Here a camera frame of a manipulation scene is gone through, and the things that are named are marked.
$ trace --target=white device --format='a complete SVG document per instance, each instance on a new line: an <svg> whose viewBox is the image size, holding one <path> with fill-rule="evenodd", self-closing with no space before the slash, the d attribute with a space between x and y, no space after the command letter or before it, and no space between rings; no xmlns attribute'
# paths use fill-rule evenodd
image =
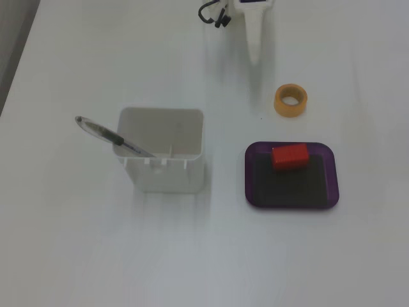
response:
<svg viewBox="0 0 409 307"><path fill-rule="evenodd" d="M244 15L247 46L250 61L257 65L261 53L261 32L263 28L264 11L271 8L274 0L213 0L207 1L200 8L199 16L207 24L215 22L216 28L226 27L231 18ZM201 13L203 8L210 11L210 19L205 19Z"/></svg>

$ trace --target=white table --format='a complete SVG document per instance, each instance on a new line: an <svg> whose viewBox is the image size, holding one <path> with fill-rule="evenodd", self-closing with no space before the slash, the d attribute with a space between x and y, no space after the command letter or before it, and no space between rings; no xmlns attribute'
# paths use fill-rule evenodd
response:
<svg viewBox="0 0 409 307"><path fill-rule="evenodd" d="M0 305L407 306L409 2L277 0L258 68L200 3L42 0L0 117ZM272 108L285 83L297 119ZM204 111L201 194L141 194L73 120L125 106ZM337 207L252 209L255 141L330 146Z"/></svg>

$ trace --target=cable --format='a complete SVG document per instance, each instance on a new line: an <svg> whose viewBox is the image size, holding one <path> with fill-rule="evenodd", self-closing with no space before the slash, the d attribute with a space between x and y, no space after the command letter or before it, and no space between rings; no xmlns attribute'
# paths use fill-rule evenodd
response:
<svg viewBox="0 0 409 307"><path fill-rule="evenodd" d="M215 27L216 27L216 28L219 28L220 25L222 24L222 18L223 18L224 12L225 12L225 9L222 8L222 10L220 11L219 18L217 19L217 21L216 21L216 23L215 23Z"/></svg>
<svg viewBox="0 0 409 307"><path fill-rule="evenodd" d="M203 15L202 15L202 11L203 11L205 8L207 8L208 6L211 6L211 5L216 4L216 3L218 3L218 2L220 2L220 0L213 0L213 1L211 1L211 2L207 2L206 4L204 4L204 5L202 5L202 6L200 7L200 9L199 9L199 17L200 17L200 19L201 19L205 24L213 24L215 21L214 21L212 18L205 19L205 18L203 17Z"/></svg>

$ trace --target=masking tape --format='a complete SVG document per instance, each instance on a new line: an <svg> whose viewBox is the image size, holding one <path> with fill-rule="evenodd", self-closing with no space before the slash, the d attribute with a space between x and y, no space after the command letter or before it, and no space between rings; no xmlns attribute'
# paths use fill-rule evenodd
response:
<svg viewBox="0 0 409 307"><path fill-rule="evenodd" d="M282 99L284 97L293 97L297 99L298 104L291 106L285 104ZM285 84L281 86L275 93L274 109L277 113L284 117L297 117L304 112L307 106L307 92L299 85Z"/></svg>

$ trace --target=red block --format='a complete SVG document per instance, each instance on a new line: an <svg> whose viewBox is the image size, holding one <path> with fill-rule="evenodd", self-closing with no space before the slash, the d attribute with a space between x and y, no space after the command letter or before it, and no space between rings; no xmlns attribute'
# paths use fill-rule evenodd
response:
<svg viewBox="0 0 409 307"><path fill-rule="evenodd" d="M309 162L307 145L296 144L273 148L271 158L276 171L303 168Z"/></svg>

